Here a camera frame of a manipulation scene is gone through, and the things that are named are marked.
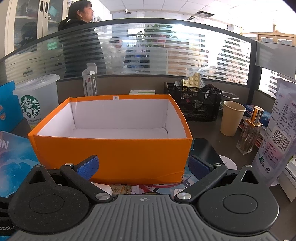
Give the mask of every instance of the barcode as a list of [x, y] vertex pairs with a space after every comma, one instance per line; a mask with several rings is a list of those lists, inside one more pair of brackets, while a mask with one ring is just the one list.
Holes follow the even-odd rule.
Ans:
[[286, 150], [287, 146], [290, 143], [290, 141], [279, 130], [275, 131], [272, 139], [283, 149], [283, 151]]

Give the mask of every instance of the black jacket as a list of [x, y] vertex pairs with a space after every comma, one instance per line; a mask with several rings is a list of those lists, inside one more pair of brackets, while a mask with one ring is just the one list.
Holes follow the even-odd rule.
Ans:
[[[58, 30], [64, 30], [87, 24], [83, 20], [71, 19]], [[97, 65], [97, 74], [106, 73], [106, 64], [98, 38], [98, 34], [92, 28], [78, 30], [59, 36], [63, 45], [63, 53], [66, 64], [65, 78], [81, 77], [86, 63]]]

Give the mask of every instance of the white plastic package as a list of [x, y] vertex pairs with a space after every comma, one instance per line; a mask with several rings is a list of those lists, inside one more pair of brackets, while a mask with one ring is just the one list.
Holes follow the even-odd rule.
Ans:
[[270, 186], [295, 153], [296, 84], [278, 78], [271, 119], [252, 166]]

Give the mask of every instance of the shelf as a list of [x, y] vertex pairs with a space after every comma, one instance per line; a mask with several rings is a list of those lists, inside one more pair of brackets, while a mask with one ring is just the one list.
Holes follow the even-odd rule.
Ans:
[[35, 17], [28, 17], [28, 16], [15, 16], [15, 18], [24, 18], [24, 19], [37, 20], [37, 18], [35, 18]]
[[49, 19], [48, 22], [49, 23], [59, 23], [58, 21], [54, 21], [54, 20], [51, 20], [51, 19]]

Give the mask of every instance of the nutrition facts table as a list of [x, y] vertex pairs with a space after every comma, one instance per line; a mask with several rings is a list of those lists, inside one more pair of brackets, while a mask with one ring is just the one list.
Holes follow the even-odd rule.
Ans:
[[276, 125], [293, 140], [296, 135], [296, 113], [288, 105], [285, 105]]

